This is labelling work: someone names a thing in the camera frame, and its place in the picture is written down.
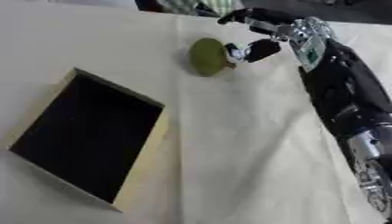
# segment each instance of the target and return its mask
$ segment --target open box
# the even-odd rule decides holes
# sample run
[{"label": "open box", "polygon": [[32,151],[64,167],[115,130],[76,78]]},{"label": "open box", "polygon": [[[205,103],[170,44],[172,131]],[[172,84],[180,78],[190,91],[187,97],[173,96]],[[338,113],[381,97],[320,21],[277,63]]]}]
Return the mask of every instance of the open box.
[{"label": "open box", "polygon": [[167,130],[159,102],[74,69],[10,150],[124,210]]}]

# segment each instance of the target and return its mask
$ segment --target robotic hand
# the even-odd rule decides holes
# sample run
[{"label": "robotic hand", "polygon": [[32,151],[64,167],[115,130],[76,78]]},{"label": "robotic hand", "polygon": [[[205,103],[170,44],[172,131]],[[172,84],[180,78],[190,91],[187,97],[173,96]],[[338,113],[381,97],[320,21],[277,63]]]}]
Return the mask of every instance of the robotic hand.
[{"label": "robotic hand", "polygon": [[248,24],[252,32],[270,35],[245,50],[227,45],[238,60],[263,59],[280,51],[280,41],[289,41],[320,119],[337,140],[368,202],[391,221],[392,103],[372,71],[338,42],[328,23],[316,17],[244,9],[218,21],[228,22]]}]

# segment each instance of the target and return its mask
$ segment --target table surface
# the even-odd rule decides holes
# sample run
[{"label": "table surface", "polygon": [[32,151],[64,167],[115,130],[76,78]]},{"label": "table surface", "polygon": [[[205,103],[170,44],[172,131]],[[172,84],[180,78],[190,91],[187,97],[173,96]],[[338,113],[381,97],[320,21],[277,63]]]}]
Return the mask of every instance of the table surface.
[{"label": "table surface", "polygon": [[[383,45],[392,28],[333,26],[392,93],[392,47]],[[2,223],[381,222],[315,116],[288,47],[207,79],[186,64],[193,41],[260,37],[210,18],[45,3],[1,3],[0,30]],[[171,130],[125,213],[6,151],[15,127],[73,67],[171,111]]]}]

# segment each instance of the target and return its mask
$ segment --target person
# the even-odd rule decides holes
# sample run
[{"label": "person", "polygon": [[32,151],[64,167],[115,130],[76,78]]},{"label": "person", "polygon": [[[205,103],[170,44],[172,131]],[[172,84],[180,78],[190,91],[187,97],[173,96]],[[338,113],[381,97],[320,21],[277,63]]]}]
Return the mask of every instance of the person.
[{"label": "person", "polygon": [[239,9],[239,0],[136,0],[141,11],[221,17]]}]

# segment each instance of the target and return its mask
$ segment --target green ball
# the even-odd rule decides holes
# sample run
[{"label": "green ball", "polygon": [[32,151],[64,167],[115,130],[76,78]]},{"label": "green ball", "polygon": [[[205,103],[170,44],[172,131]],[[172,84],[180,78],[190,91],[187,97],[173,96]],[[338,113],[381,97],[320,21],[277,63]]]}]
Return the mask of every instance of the green ball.
[{"label": "green ball", "polygon": [[192,66],[201,76],[213,76],[227,65],[225,47],[214,38],[196,41],[189,54]]}]

